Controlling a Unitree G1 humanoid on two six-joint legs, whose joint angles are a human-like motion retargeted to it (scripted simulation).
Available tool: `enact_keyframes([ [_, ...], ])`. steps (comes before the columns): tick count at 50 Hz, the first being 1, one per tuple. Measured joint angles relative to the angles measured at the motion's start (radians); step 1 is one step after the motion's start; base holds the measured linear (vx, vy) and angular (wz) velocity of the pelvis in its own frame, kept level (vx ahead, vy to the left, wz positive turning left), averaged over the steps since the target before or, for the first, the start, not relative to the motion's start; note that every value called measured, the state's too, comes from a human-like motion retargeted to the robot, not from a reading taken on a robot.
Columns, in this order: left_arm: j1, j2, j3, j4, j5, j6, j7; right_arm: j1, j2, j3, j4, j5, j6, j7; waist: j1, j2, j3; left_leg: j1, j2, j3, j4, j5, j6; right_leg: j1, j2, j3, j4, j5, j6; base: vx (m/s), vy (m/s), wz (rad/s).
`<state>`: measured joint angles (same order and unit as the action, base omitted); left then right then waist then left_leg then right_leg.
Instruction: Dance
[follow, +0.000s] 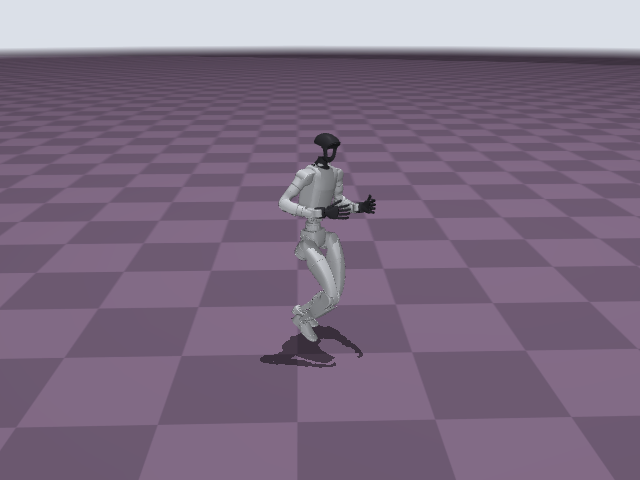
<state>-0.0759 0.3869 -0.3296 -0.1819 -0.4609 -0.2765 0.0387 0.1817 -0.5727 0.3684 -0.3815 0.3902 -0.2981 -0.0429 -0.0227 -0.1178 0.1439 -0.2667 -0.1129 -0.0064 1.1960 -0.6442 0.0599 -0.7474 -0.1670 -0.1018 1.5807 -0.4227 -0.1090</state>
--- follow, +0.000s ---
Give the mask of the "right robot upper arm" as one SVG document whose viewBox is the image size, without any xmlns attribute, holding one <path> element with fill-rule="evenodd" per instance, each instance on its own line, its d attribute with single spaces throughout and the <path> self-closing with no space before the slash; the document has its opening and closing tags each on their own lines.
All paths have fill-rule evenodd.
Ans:
<svg viewBox="0 0 640 480">
<path fill-rule="evenodd" d="M 315 172 L 312 169 L 308 168 L 308 169 L 299 170 L 296 173 L 295 178 L 292 181 L 292 183 L 290 184 L 290 186 L 287 188 L 285 193 L 280 198 L 280 200 L 278 202 L 279 208 L 280 208 L 280 201 L 281 200 L 288 199 L 289 201 L 291 201 L 291 199 L 296 197 L 305 186 L 310 185 L 312 180 L 313 180 L 314 175 L 315 175 Z M 286 212 L 283 209 L 281 209 L 281 210 L 283 212 Z"/>
</svg>

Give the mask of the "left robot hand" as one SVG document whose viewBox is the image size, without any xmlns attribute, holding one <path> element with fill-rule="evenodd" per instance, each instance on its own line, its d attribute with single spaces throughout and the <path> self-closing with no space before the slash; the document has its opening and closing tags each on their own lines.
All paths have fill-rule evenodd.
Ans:
<svg viewBox="0 0 640 480">
<path fill-rule="evenodd" d="M 356 204 L 358 205 L 358 210 L 359 211 L 355 211 L 356 213 L 372 213 L 374 214 L 375 212 L 372 210 L 375 210 L 376 208 L 373 206 L 376 206 L 376 204 L 374 203 L 376 200 L 375 199 L 371 199 L 371 195 L 369 195 L 367 201 L 364 202 L 357 202 Z M 370 201 L 371 199 L 371 201 Z"/>
</svg>

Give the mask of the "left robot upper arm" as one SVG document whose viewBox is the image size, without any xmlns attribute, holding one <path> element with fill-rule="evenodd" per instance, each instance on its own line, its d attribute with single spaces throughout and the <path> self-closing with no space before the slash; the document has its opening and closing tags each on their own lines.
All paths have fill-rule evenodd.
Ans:
<svg viewBox="0 0 640 480">
<path fill-rule="evenodd" d="M 344 176 L 344 172 L 343 172 L 343 170 L 341 170 L 341 169 L 339 169 L 339 168 L 336 168 L 336 169 L 337 169 L 337 172 L 338 172 L 338 177 L 337 177 L 336 188 L 335 188 L 334 195 L 333 195 L 333 196 L 334 196 L 334 200 L 332 201 L 332 203 L 335 203 L 336 201 L 341 200 L 341 199 L 342 199 L 342 202 L 343 202 L 343 200 L 345 200 L 345 199 L 346 199 L 346 198 L 342 195 L 342 192 L 343 192 L 343 176 Z M 335 206 L 341 206 L 341 203 L 342 203 L 342 202 L 340 202 L 340 203 L 336 204 Z"/>
</svg>

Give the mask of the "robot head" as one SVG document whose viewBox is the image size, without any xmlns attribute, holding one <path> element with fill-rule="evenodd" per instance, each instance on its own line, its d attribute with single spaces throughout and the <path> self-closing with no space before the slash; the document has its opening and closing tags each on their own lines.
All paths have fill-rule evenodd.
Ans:
<svg viewBox="0 0 640 480">
<path fill-rule="evenodd" d="M 322 169 L 326 169 L 326 170 L 330 169 L 330 167 L 327 165 L 327 162 L 330 163 L 334 160 L 337 147 L 340 145 L 340 141 L 332 134 L 322 133 L 315 138 L 314 143 L 321 146 L 324 153 L 324 156 L 318 157 L 317 161 L 314 163 L 316 165 L 318 163 L 323 164 L 323 166 L 318 166 Z M 327 156 L 328 149 L 333 149 L 333 154 L 331 157 Z M 314 165 L 312 164 L 312 165 L 315 166 L 315 164 Z"/>
</svg>

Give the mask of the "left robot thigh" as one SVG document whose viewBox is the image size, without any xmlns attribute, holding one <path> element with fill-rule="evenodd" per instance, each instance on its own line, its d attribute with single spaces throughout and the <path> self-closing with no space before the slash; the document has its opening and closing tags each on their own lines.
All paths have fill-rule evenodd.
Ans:
<svg viewBox="0 0 640 480">
<path fill-rule="evenodd" d="M 345 259 L 343 249 L 336 233 L 326 231 L 325 238 L 326 241 L 320 248 L 328 249 L 325 258 L 333 274 L 337 291 L 341 296 L 345 283 Z"/>
</svg>

